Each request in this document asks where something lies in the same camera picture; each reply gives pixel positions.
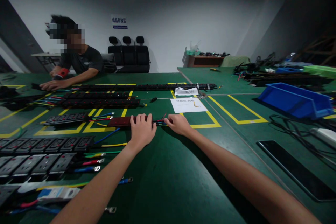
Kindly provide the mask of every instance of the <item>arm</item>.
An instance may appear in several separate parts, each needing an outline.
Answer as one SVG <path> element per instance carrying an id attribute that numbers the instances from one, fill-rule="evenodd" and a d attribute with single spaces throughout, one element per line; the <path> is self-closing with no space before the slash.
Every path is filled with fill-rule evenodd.
<path id="1" fill-rule="evenodd" d="M 94 224 L 102 216 L 110 198 L 134 157 L 149 144 L 156 131 L 152 114 L 131 116 L 132 138 L 125 148 L 87 184 L 52 220 L 51 224 Z"/>
<path id="2" fill-rule="evenodd" d="M 93 77 L 95 77 L 99 73 L 99 71 L 95 68 L 89 68 L 87 71 L 72 77 L 70 79 L 65 79 L 65 80 L 52 80 L 46 83 L 43 83 L 40 85 L 42 90 L 51 90 L 55 91 L 57 89 L 63 89 L 67 88 L 73 84 L 77 84 L 86 80 L 89 80 Z"/>
<path id="3" fill-rule="evenodd" d="M 254 205 L 270 223 L 320 223 L 298 200 L 256 168 L 192 129 L 182 115 L 169 115 L 165 123 L 193 141 L 225 178 Z"/>

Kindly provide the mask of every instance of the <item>black t-shirt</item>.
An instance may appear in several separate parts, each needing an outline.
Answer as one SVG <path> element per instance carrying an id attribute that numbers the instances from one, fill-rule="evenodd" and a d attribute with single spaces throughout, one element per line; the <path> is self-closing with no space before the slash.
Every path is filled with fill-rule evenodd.
<path id="1" fill-rule="evenodd" d="M 72 66 L 77 74 L 87 71 L 89 68 L 95 68 L 99 72 L 104 72 L 103 58 L 96 49 L 89 46 L 85 53 L 61 54 L 61 61 L 58 66 L 70 69 Z"/>

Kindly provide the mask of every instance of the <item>smartphone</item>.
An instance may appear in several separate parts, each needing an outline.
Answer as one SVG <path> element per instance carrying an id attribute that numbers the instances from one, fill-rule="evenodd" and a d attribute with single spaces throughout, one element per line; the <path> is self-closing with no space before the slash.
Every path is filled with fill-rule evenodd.
<path id="1" fill-rule="evenodd" d="M 316 201 L 334 201 L 336 193 L 273 140 L 258 141 L 266 152 L 310 197 Z"/>

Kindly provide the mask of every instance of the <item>man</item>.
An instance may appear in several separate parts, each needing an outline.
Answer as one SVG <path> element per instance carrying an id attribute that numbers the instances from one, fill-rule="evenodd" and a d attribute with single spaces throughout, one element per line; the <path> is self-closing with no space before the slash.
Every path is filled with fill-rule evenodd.
<path id="1" fill-rule="evenodd" d="M 64 89 L 73 84 L 89 80 L 99 72 L 104 72 L 103 58 L 100 53 L 84 43 L 82 31 L 69 17 L 51 15 L 52 20 L 47 33 L 52 39 L 60 39 L 66 45 L 65 53 L 61 54 L 61 62 L 51 72 L 54 77 L 62 68 L 70 69 L 72 66 L 75 77 L 65 80 L 52 80 L 40 85 L 42 90 Z"/>
<path id="2" fill-rule="evenodd" d="M 139 114 L 136 123 L 131 116 L 132 137 L 129 143 L 61 210 L 51 224 L 95 224 L 99 221 L 126 169 L 155 136 L 156 123 L 152 125 L 152 114 L 147 120 L 145 116 Z M 320 223 L 298 200 L 263 173 L 192 129 L 184 116 L 170 114 L 164 121 L 173 131 L 194 142 L 270 223 Z"/>

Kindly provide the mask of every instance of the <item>blue plastic bin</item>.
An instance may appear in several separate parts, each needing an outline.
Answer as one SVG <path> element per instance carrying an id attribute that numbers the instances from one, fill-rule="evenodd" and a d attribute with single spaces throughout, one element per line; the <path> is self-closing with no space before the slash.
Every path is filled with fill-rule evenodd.
<path id="1" fill-rule="evenodd" d="M 266 86 L 267 88 L 258 99 L 293 116 L 316 120 L 334 114 L 329 96 L 285 83 Z"/>
<path id="2" fill-rule="evenodd" d="M 302 72 L 302 71 L 296 68 L 278 68 L 275 72 L 279 74 L 279 73 L 289 73 L 289 72 L 292 73 L 292 72 Z"/>

